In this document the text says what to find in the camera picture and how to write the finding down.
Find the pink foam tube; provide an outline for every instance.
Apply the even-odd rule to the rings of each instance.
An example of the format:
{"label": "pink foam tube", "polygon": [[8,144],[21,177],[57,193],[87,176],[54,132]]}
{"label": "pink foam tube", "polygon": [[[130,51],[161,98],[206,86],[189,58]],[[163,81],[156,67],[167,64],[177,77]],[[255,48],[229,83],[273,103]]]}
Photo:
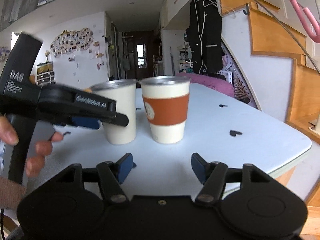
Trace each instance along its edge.
{"label": "pink foam tube", "polygon": [[[320,26],[319,26],[317,20],[315,19],[315,17],[313,16],[313,14],[310,12],[310,10],[308,8],[301,9],[296,0],[290,0],[290,2],[292,4],[294,10],[296,11],[298,18],[299,18],[303,28],[305,29],[305,31],[309,35],[309,37],[314,42],[320,43]],[[316,34],[314,34],[313,31],[310,29],[310,27],[309,27],[306,19],[304,18],[302,12],[304,12],[306,17],[309,19],[309,21],[312,24]]]}

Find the cup rim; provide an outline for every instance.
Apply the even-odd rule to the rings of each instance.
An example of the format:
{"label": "cup rim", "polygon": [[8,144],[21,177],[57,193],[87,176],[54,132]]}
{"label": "cup rim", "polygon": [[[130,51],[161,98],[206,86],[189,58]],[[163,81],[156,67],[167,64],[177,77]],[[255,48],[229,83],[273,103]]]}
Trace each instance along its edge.
{"label": "cup rim", "polygon": [[190,82],[191,78],[186,76],[158,76],[144,78],[139,81],[141,85],[173,85]]}
{"label": "cup rim", "polygon": [[112,81],[106,81],[99,84],[95,84],[90,87],[92,91],[101,91],[106,89],[115,89],[120,87],[125,87],[129,85],[136,84],[136,79],[118,79],[118,80],[112,80]]}

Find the black garment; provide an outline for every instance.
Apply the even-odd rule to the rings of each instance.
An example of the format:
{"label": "black garment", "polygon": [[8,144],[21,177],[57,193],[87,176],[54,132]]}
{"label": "black garment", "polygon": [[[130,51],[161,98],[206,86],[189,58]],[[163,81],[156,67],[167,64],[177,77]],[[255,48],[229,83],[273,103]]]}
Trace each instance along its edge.
{"label": "black garment", "polygon": [[216,6],[209,5],[213,2],[216,0],[192,0],[190,4],[190,26],[186,33],[195,73],[205,69],[211,75],[222,69],[222,17]]}

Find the table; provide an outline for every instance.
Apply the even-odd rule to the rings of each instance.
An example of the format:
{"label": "table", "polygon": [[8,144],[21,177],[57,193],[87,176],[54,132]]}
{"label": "table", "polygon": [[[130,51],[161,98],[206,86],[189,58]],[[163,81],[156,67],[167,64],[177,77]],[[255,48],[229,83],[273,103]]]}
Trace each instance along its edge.
{"label": "table", "polygon": [[[133,154],[137,164],[122,189],[133,195],[191,195],[195,198],[202,185],[191,168],[191,155],[198,152],[206,161],[220,161],[232,168],[253,163],[276,178],[296,166],[311,148],[311,140],[267,114],[199,84],[190,85],[190,101],[185,135],[182,141],[162,145],[151,137],[144,113],[142,92],[137,89],[137,137],[126,145],[111,145],[103,129],[90,130],[57,127],[70,131],[63,142],[55,143],[40,175],[28,182],[28,192],[36,189],[72,163],[83,168],[104,161],[117,161],[125,153]],[[231,137],[230,130],[243,133]],[[226,186],[225,193],[239,187]],[[98,186],[86,184],[98,194]]]}

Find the white cup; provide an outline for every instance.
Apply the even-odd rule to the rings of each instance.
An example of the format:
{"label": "white cup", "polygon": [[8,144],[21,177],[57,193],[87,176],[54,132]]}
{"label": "white cup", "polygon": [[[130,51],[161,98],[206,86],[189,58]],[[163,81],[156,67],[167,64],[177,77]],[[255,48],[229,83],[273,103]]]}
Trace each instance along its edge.
{"label": "white cup", "polygon": [[190,78],[159,76],[140,81],[153,139],[170,144],[182,140],[188,113]]}
{"label": "white cup", "polygon": [[136,83],[136,79],[120,79],[90,87],[92,93],[116,100],[116,111],[128,116],[126,127],[102,123],[105,136],[112,144],[126,144],[136,138]]}

